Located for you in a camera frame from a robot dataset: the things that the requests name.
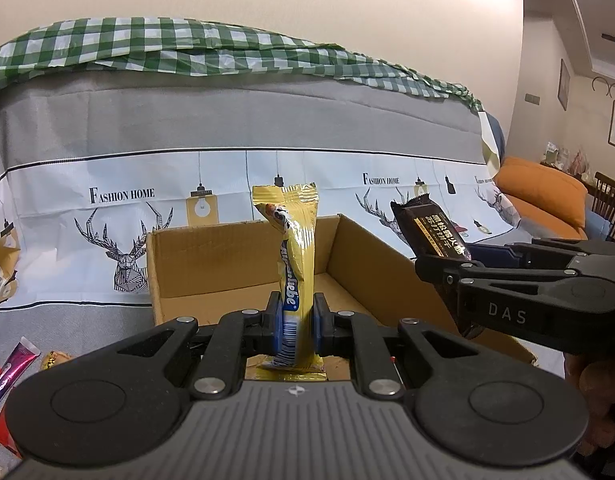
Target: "blue cushion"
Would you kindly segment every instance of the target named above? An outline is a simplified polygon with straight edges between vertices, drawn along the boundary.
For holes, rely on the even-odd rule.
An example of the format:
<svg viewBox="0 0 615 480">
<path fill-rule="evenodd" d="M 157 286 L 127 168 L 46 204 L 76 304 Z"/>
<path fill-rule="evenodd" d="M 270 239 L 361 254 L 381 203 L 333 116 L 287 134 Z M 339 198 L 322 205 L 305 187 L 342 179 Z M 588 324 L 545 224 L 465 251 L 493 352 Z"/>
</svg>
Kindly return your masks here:
<svg viewBox="0 0 615 480">
<path fill-rule="evenodd" d="M 605 240 L 610 227 L 609 220 L 585 208 L 585 234 L 590 240 Z"/>
</svg>

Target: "deer head illustration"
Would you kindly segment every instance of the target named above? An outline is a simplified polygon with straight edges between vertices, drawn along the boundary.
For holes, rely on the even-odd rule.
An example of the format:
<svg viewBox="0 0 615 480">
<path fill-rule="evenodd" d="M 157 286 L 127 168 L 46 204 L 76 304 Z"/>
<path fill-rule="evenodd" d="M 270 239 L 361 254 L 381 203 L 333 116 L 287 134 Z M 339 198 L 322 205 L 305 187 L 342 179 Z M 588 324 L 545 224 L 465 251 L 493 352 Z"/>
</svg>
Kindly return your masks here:
<svg viewBox="0 0 615 480">
<path fill-rule="evenodd" d="M 152 231 L 166 229 L 172 221 L 172 215 L 174 214 L 174 208 L 170 210 L 170 215 L 165 225 L 162 224 L 161 214 L 152 207 L 150 203 L 147 203 L 150 209 L 156 215 L 156 226 L 152 228 Z M 132 240 L 133 247 L 129 253 L 123 253 L 119 250 L 118 245 L 114 240 L 108 237 L 107 224 L 103 226 L 102 237 L 98 236 L 98 232 L 92 231 L 92 219 L 98 211 L 98 208 L 94 210 L 92 215 L 88 218 L 85 224 L 85 231 L 82 230 L 78 220 L 75 218 L 76 227 L 89 243 L 102 247 L 106 250 L 108 258 L 116 261 L 116 272 L 114 273 L 114 290 L 122 292 L 142 292 L 147 288 L 147 271 L 146 267 L 139 267 L 137 259 L 143 256 L 146 252 L 145 241 L 147 240 L 147 229 L 145 224 L 141 221 L 141 235 Z"/>
<path fill-rule="evenodd" d="M 401 196 L 401 203 L 405 203 L 410 199 L 410 193 L 407 193 L 407 197 L 403 196 L 403 194 L 401 193 L 401 190 L 398 189 L 398 187 L 396 188 L 396 190 L 398 191 L 398 194 Z M 365 193 L 365 195 L 363 196 L 363 201 L 361 202 L 361 199 L 359 198 L 358 195 L 356 195 L 356 200 L 359 201 L 359 204 L 361 205 L 361 207 L 368 212 L 370 215 L 373 215 L 375 217 L 377 217 L 379 219 L 379 221 L 381 222 L 381 224 L 383 224 L 385 227 L 389 227 L 396 236 L 398 236 L 399 238 L 401 238 L 402 241 L 404 241 L 404 243 L 407 243 L 407 241 L 405 240 L 405 237 L 403 236 L 403 233 L 401 233 L 401 228 L 398 226 L 398 223 L 396 222 L 396 219 L 394 220 L 388 220 L 387 216 L 385 216 L 385 213 L 383 213 L 380 209 L 379 209 L 379 201 L 376 200 L 375 203 L 372 205 L 367 201 L 367 197 L 369 195 L 369 191 L 370 188 L 367 188 L 367 192 Z"/>
<path fill-rule="evenodd" d="M 484 202 L 487 202 L 487 205 L 491 207 L 492 209 L 494 209 L 505 223 L 513 227 L 516 227 L 516 225 L 519 223 L 519 218 L 518 218 L 518 213 L 516 213 L 516 210 L 514 209 L 514 206 L 511 204 L 505 205 L 503 203 L 503 199 L 505 198 L 505 195 L 501 192 L 500 189 L 498 189 L 497 187 L 494 187 L 493 191 L 494 191 L 493 200 L 489 198 L 489 195 L 490 195 L 489 193 L 487 194 L 487 196 L 484 196 L 481 193 L 480 187 L 476 189 L 476 194 L 478 195 L 478 198 L 480 198 Z"/>
</svg>

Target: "barcode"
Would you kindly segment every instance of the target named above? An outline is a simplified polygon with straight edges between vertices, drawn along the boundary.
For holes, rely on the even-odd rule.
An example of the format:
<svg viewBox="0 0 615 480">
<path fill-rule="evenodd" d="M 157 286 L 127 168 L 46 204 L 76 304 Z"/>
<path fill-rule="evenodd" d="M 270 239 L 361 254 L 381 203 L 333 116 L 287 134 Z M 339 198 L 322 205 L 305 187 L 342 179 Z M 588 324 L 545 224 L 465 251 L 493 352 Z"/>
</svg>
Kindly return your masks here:
<svg viewBox="0 0 615 480">
<path fill-rule="evenodd" d="M 289 319 L 290 316 L 283 316 L 283 318 L 283 339 L 280 344 L 280 352 L 272 360 L 272 366 L 294 366 L 294 362 L 296 362 L 298 322 Z"/>
</svg>

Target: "green checkered cloth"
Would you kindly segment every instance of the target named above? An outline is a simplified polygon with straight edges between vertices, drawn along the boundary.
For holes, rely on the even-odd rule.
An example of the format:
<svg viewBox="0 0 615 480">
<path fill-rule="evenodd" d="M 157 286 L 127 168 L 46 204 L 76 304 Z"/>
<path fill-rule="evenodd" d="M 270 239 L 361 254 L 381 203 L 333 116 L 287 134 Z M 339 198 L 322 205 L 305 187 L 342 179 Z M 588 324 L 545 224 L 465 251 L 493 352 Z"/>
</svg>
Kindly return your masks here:
<svg viewBox="0 0 615 480">
<path fill-rule="evenodd" d="M 329 76 L 424 98 L 467 88 L 404 66 L 256 28 L 173 18 L 84 18 L 35 28 L 0 46 L 0 90 L 33 77 L 79 70 L 137 70 L 188 76 L 292 73 Z"/>
</svg>

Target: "pink tube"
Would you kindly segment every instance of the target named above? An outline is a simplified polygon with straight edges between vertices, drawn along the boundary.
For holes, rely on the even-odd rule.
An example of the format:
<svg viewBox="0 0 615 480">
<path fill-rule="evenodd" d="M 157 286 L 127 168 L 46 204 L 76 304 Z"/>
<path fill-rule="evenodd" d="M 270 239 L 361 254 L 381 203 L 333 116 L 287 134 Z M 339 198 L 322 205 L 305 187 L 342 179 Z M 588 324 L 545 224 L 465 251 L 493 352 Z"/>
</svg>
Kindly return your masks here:
<svg viewBox="0 0 615 480">
<path fill-rule="evenodd" d="M 12 353 L 3 365 L 0 374 L 0 402 L 12 385 L 30 366 L 30 363 L 40 355 L 40 350 L 30 343 L 27 338 L 21 337 Z"/>
</svg>

